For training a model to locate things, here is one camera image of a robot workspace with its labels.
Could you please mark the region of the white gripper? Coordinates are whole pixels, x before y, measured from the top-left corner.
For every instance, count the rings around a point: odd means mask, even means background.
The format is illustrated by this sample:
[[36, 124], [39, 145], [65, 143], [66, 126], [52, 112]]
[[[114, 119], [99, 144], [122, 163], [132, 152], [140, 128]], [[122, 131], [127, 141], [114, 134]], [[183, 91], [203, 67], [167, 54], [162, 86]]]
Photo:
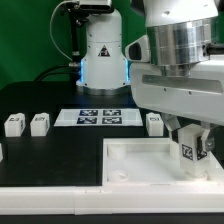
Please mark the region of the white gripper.
[[169, 131], [180, 128], [176, 116], [203, 121], [202, 150], [214, 149], [210, 123], [224, 126], [224, 55], [194, 65], [189, 77], [162, 76], [158, 66], [133, 63], [130, 81], [138, 107], [162, 112]]

